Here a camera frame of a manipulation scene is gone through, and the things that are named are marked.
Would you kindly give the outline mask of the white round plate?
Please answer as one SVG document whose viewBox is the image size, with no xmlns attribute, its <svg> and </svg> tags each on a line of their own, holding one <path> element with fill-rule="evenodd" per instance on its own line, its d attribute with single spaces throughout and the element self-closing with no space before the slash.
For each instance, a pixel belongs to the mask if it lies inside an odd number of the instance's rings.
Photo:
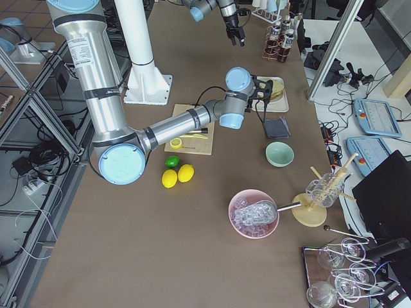
<svg viewBox="0 0 411 308">
<path fill-rule="evenodd" d="M 277 77 L 258 76 L 259 87 L 263 93 L 260 98 L 267 98 L 270 95 L 270 102 L 279 101 L 285 94 L 285 86 L 282 79 Z"/>
</svg>

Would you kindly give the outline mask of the tea bottle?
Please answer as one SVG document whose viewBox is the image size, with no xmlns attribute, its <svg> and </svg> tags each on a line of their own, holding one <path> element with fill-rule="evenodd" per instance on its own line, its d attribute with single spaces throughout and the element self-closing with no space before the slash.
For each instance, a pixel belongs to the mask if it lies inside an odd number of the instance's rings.
<svg viewBox="0 0 411 308">
<path fill-rule="evenodd" d="M 286 15 L 281 23 L 281 33 L 286 33 L 291 27 L 291 17 Z"/>
<path fill-rule="evenodd" d="M 267 47 L 275 47 L 281 32 L 281 21 L 277 21 L 271 28 L 267 39 Z"/>
<path fill-rule="evenodd" d="M 286 61 L 290 53 L 290 50 L 292 48 L 293 40 L 294 40 L 294 30 L 289 29 L 284 34 L 284 38 L 283 38 L 283 41 L 282 41 L 282 44 L 281 44 L 281 47 L 279 49 L 278 56 L 277 56 L 278 62 L 283 63 Z"/>
</svg>

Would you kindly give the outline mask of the white dish rack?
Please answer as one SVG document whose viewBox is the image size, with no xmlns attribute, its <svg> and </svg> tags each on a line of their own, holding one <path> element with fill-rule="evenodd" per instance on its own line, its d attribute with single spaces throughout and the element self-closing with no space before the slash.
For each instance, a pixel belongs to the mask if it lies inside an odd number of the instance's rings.
<svg viewBox="0 0 411 308">
<path fill-rule="evenodd" d="M 255 0 L 252 2 L 252 15 L 270 24 L 282 19 L 281 11 L 288 7 L 287 0 Z"/>
</svg>

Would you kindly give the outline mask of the grey folded cloth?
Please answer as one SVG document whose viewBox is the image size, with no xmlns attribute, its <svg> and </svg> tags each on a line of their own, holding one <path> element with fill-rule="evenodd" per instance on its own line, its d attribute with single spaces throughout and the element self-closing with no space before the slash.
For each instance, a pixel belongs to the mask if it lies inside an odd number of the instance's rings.
<svg viewBox="0 0 411 308">
<path fill-rule="evenodd" d="M 288 124 L 284 117 L 266 119 L 263 122 L 263 128 L 266 137 L 269 139 L 288 139 L 291 136 Z"/>
</svg>

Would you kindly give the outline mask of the tea bottle back left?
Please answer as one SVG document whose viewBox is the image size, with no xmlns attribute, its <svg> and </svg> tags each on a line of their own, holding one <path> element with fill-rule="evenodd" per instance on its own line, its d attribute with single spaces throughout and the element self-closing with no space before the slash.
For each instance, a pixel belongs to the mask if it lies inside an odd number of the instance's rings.
<svg viewBox="0 0 411 308">
<path fill-rule="evenodd" d="M 281 33 L 286 33 L 291 27 L 291 17 L 286 15 L 281 23 Z"/>
</svg>

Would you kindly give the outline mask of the tea bottle front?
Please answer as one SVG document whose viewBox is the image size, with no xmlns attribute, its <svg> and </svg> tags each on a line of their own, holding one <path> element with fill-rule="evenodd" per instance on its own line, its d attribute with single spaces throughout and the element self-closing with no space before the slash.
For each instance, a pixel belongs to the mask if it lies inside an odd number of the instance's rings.
<svg viewBox="0 0 411 308">
<path fill-rule="evenodd" d="M 282 41 L 282 44 L 281 44 L 281 47 L 279 49 L 278 56 L 277 56 L 278 62 L 283 63 L 286 61 L 290 53 L 290 50 L 292 48 L 293 40 L 294 40 L 294 30 L 289 29 L 284 34 L 284 38 L 283 38 L 283 41 Z"/>
</svg>

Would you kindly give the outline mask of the mint green bowl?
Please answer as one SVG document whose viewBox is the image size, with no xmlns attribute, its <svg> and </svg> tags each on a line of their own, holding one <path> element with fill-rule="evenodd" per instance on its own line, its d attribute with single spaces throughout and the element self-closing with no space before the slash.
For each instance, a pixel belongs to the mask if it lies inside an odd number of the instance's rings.
<svg viewBox="0 0 411 308">
<path fill-rule="evenodd" d="M 275 167 L 285 167 L 295 157 L 293 149 L 283 142 L 271 142 L 265 149 L 265 155 L 267 161 Z"/>
</svg>

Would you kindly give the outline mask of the steel muddler black tip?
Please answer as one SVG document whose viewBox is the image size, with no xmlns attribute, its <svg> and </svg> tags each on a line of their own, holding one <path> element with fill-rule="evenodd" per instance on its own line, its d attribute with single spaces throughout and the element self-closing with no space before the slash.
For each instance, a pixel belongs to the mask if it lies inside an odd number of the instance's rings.
<svg viewBox="0 0 411 308">
<path fill-rule="evenodd" d="M 202 134 L 207 134 L 208 133 L 208 128 L 200 128 L 200 129 L 197 129 L 197 130 L 191 130 L 190 132 L 188 132 L 189 134 L 200 134 L 200 133 L 202 133 Z"/>
</svg>

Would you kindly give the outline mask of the pink ice bowl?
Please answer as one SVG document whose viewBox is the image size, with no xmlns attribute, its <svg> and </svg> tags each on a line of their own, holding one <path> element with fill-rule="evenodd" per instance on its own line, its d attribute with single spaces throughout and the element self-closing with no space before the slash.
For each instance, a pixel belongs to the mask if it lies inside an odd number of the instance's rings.
<svg viewBox="0 0 411 308">
<path fill-rule="evenodd" d="M 231 218 L 231 214 L 234 214 L 235 209 L 240 209 L 242 207 L 252 205 L 261 200 L 269 200 L 274 202 L 274 200 L 263 191 L 256 189 L 246 189 L 238 192 L 229 203 L 229 220 L 233 228 L 244 237 L 250 239 L 262 239 L 271 235 L 277 228 L 279 215 L 277 219 L 272 223 L 256 226 L 244 226 L 240 223 L 235 223 Z"/>
</svg>

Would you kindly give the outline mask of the yellow lemon upper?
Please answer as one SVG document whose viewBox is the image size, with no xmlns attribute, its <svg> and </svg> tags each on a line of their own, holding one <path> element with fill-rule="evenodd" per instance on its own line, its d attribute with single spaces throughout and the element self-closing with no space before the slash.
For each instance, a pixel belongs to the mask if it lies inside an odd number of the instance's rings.
<svg viewBox="0 0 411 308">
<path fill-rule="evenodd" d="M 186 183 L 193 178 L 194 174 L 195 174 L 194 167 L 191 164 L 184 164 L 183 166 L 180 167 L 177 173 L 177 178 L 179 182 Z"/>
</svg>

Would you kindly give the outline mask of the blue teach pendant upper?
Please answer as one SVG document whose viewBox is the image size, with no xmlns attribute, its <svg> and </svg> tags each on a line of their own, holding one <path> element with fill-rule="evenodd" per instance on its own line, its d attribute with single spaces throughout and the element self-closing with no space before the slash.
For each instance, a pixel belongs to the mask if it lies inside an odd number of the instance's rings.
<svg viewBox="0 0 411 308">
<path fill-rule="evenodd" d="M 403 134 L 386 101 L 355 99 L 354 112 L 361 129 L 368 135 L 401 137 Z"/>
</svg>

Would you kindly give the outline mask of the blue teach pendant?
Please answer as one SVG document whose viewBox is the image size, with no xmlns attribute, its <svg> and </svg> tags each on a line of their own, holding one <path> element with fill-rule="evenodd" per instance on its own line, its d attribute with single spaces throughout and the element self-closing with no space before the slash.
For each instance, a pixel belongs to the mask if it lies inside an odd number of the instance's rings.
<svg viewBox="0 0 411 308">
<path fill-rule="evenodd" d="M 403 134 L 386 101 L 355 99 L 354 112 L 361 129 L 368 135 L 401 137 Z"/>
<path fill-rule="evenodd" d="M 380 136 L 349 137 L 345 143 L 350 154 L 358 154 L 354 162 L 363 176 L 369 175 L 392 153 Z"/>
</svg>

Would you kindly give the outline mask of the glass pitcher on stand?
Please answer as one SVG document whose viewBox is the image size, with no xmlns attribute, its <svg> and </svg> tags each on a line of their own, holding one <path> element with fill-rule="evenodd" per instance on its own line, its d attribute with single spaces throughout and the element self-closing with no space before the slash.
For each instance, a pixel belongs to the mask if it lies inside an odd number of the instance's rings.
<svg viewBox="0 0 411 308">
<path fill-rule="evenodd" d="M 306 188 L 312 201 L 317 205 L 331 207 L 342 192 L 344 184 L 342 177 L 333 173 L 326 173 L 322 178 L 313 180 Z"/>
</svg>

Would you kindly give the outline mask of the blue teach pendant lower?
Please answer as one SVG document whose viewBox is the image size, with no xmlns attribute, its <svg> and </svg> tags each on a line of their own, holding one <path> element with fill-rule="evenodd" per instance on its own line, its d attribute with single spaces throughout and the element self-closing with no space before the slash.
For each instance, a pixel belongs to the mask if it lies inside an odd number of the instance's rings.
<svg viewBox="0 0 411 308">
<path fill-rule="evenodd" d="M 349 137 L 345 143 L 350 154 L 358 154 L 354 162 L 363 176 L 369 175 L 392 153 L 380 136 Z"/>
</svg>

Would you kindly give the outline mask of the wooden cup tree stand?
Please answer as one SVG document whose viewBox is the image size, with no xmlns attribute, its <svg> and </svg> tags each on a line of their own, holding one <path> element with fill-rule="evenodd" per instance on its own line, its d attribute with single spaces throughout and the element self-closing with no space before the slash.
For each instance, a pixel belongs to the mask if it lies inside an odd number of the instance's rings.
<svg viewBox="0 0 411 308">
<path fill-rule="evenodd" d="M 343 180 L 346 179 L 348 175 L 348 165 L 354 160 L 355 157 L 357 157 L 358 154 L 354 153 L 351 155 L 349 160 L 340 168 L 337 170 L 336 174 L 337 176 L 342 177 L 342 183 Z M 320 175 L 320 173 L 313 167 L 311 166 L 310 169 L 315 173 L 317 176 L 317 179 L 320 179 L 323 177 L 323 175 Z M 352 199 L 355 201 L 355 199 L 351 196 L 348 196 L 341 192 L 339 196 L 345 196 L 348 197 L 349 199 Z M 292 209 L 292 214 L 294 215 L 295 219 L 300 222 L 301 224 L 307 226 L 307 227 L 318 227 L 321 224 L 323 224 L 327 218 L 327 208 L 321 207 L 314 203 L 309 196 L 308 193 L 301 193 L 298 194 L 294 199 L 293 202 L 301 202 L 302 205 L 300 207 Z"/>
</svg>

